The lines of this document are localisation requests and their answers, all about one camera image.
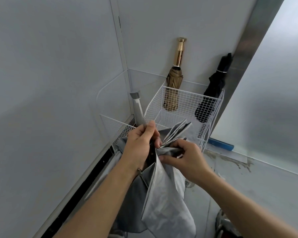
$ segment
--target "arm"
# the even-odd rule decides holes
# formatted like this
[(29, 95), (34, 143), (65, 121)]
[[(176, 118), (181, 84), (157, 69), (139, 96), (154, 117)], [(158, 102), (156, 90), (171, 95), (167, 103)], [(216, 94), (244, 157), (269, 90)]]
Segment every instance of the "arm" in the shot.
[(159, 157), (162, 163), (180, 170), (190, 181), (199, 185), (218, 203), (243, 237), (298, 238), (298, 232), (247, 198), (210, 169), (196, 144), (178, 139), (174, 147), (185, 153), (181, 159)]
[(55, 238), (107, 237), (137, 169), (143, 169), (150, 139), (155, 140), (158, 148), (161, 145), (159, 136), (154, 121), (148, 123), (146, 130), (141, 125), (130, 131), (117, 165)]

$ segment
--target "wall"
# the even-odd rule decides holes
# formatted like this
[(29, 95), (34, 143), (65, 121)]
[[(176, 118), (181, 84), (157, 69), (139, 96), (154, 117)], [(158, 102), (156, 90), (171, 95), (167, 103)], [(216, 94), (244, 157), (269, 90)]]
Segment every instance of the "wall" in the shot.
[(221, 57), (234, 52), (255, 1), (118, 0), (128, 68), (166, 76), (184, 36), (184, 78), (208, 84)]
[(0, 0), (0, 237), (33, 237), (104, 147), (90, 104), (122, 71), (109, 0)]
[(212, 133), (298, 173), (298, 0), (285, 0)]

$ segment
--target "black umbrella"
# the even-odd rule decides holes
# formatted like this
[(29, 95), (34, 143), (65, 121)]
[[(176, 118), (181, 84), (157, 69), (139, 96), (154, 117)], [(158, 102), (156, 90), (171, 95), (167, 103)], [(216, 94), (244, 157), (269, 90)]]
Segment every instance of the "black umbrella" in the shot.
[(210, 84), (207, 87), (207, 90), (204, 92), (204, 95), (209, 97), (203, 97), (202, 103), (200, 103), (199, 107), (195, 110), (195, 117), (201, 123), (206, 123), (209, 116), (214, 111), (215, 100), (213, 98), (218, 98), (220, 96), (222, 89), (225, 86), (226, 73), (232, 61), (233, 57), (231, 53), (223, 56), (216, 72), (209, 77)]

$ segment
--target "forearm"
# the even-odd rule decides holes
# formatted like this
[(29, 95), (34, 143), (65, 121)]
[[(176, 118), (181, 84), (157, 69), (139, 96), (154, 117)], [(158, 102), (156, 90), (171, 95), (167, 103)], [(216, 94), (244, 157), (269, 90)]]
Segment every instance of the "forearm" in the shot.
[(107, 237), (135, 174), (136, 171), (130, 171), (119, 161), (95, 193), (55, 237)]
[(215, 173), (210, 172), (198, 183), (218, 203), (227, 217), (245, 238), (298, 237), (298, 232), (267, 212)]

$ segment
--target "silver umbrella fabric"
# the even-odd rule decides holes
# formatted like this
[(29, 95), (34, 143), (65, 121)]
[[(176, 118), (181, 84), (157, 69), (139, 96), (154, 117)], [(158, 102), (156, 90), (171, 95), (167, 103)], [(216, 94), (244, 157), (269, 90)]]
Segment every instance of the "silver umbrella fabric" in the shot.
[[(180, 156), (181, 148), (171, 148), (170, 144), (178, 138), (184, 138), (191, 123), (186, 120), (172, 128), (160, 130), (163, 144), (156, 149), (156, 161), (137, 176), (130, 185), (120, 211), (115, 220), (119, 230), (140, 233), (148, 229), (156, 238), (194, 238), (194, 220), (183, 201), (185, 178), (176, 168), (161, 164), (159, 155)], [(117, 142), (120, 152), (111, 162), (117, 163), (126, 145), (127, 138)], [(114, 165), (109, 164), (100, 182), (97, 182), (89, 195), (100, 185)]]

